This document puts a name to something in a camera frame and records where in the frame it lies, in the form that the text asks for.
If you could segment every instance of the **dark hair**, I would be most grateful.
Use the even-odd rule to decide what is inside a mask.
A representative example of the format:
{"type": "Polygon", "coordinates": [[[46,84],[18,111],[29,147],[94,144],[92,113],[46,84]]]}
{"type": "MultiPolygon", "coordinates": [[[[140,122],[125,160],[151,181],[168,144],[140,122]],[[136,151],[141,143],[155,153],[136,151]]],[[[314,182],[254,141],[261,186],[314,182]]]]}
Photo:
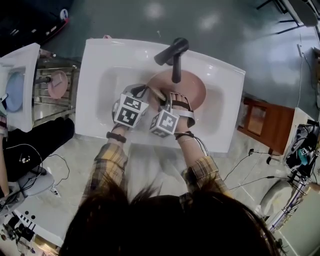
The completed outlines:
{"type": "Polygon", "coordinates": [[[280,255],[264,222],[212,184],[182,208],[177,196],[151,197],[152,186],[129,202],[109,180],[81,204],[59,255],[280,255]]]}

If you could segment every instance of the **plaid shirt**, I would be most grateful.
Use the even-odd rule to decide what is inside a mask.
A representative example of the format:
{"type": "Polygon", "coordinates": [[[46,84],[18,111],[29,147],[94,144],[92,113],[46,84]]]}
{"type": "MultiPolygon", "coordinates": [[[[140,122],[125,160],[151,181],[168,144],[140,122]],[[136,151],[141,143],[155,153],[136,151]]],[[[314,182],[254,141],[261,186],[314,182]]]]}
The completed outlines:
{"type": "MultiPolygon", "coordinates": [[[[127,161],[128,157],[120,146],[112,143],[105,144],[94,159],[91,176],[86,184],[81,201],[83,202],[91,192],[106,186],[108,184],[106,177],[113,179],[121,188],[125,188],[127,161]]],[[[211,156],[199,158],[193,166],[182,172],[182,177],[191,193],[201,188],[208,179],[214,179],[215,187],[212,190],[231,196],[225,183],[220,178],[218,168],[211,156]]]]}

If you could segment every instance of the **faucet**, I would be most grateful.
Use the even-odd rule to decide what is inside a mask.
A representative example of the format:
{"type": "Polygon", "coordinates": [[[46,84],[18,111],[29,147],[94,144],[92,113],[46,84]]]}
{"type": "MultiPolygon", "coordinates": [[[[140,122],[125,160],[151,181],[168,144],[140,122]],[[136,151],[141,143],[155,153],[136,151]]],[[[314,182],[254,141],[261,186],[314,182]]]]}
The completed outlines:
{"type": "Polygon", "coordinates": [[[187,39],[179,37],[162,52],[154,56],[157,64],[162,66],[167,63],[169,66],[173,65],[172,69],[172,82],[175,84],[181,81],[181,55],[189,49],[189,42],[187,39]]]}

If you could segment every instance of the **black wristband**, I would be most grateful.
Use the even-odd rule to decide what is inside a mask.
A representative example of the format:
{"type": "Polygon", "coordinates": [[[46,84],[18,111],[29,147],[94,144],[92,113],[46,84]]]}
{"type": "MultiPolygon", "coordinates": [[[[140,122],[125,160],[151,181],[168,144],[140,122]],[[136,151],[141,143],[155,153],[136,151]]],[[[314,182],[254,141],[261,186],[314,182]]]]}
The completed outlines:
{"type": "Polygon", "coordinates": [[[106,138],[107,139],[115,139],[118,142],[122,142],[122,143],[126,143],[127,139],[123,136],[121,136],[120,134],[116,134],[113,132],[108,131],[106,133],[106,138]]]}
{"type": "Polygon", "coordinates": [[[195,135],[191,132],[191,131],[186,131],[186,132],[184,132],[183,134],[178,134],[177,136],[175,136],[175,139],[176,140],[178,140],[178,139],[180,139],[182,136],[189,136],[189,137],[191,137],[191,138],[194,138],[195,137],[195,135]]]}

